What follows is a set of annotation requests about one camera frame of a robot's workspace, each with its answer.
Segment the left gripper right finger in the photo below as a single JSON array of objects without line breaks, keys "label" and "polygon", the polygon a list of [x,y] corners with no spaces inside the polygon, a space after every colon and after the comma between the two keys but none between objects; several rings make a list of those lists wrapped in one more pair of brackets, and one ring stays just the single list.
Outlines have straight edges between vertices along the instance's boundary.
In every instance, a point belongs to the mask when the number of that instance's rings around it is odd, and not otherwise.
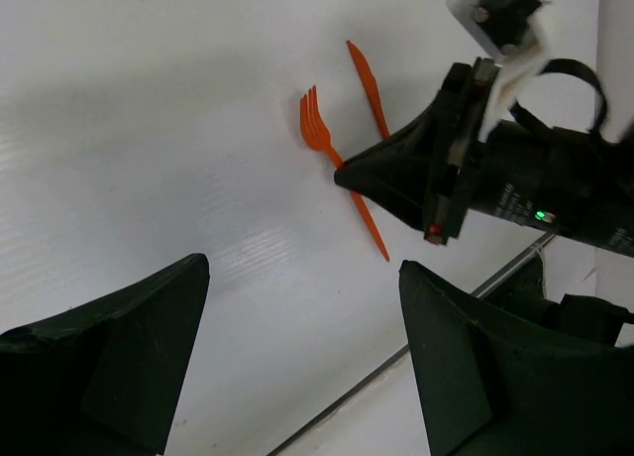
[{"label": "left gripper right finger", "polygon": [[629,455],[633,350],[524,320],[406,261],[401,309],[434,455]]}]

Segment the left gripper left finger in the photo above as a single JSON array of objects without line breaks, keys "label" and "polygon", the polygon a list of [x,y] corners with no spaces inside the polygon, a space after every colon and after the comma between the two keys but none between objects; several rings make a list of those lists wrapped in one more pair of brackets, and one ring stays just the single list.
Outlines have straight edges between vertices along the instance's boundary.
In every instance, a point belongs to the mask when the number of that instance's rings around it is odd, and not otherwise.
[{"label": "left gripper left finger", "polygon": [[209,282],[191,254],[2,333],[2,454],[163,454]]}]

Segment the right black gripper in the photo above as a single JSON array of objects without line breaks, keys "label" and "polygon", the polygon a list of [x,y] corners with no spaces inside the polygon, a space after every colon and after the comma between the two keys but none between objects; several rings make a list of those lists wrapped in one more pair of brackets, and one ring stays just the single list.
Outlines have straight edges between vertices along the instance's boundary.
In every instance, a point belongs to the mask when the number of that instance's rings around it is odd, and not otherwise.
[{"label": "right black gripper", "polygon": [[334,183],[424,231],[433,245],[458,237],[475,192],[473,154],[497,74],[489,58],[453,64],[434,101],[387,140],[346,160]]}]

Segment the orange fork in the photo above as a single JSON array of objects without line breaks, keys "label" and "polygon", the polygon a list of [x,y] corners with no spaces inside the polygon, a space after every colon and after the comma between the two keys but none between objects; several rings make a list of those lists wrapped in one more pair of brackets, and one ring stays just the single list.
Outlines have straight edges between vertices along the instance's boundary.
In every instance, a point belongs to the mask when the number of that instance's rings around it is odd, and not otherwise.
[{"label": "orange fork", "polygon": [[[315,85],[312,85],[300,98],[299,119],[301,137],[306,146],[312,151],[323,153],[336,171],[340,169],[344,165],[344,161],[334,148],[330,131],[321,116]],[[351,191],[350,195],[378,250],[389,262],[387,248],[362,196],[354,191]]]}]

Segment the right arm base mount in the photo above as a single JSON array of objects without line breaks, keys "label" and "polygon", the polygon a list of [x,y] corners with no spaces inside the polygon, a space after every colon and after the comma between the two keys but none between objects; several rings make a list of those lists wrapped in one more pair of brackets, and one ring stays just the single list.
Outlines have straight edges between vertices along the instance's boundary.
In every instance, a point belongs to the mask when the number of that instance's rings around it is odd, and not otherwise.
[{"label": "right arm base mount", "polygon": [[559,302],[549,300],[539,257],[513,271],[484,300],[541,327],[608,346],[633,322],[627,308],[595,296],[566,294]]}]

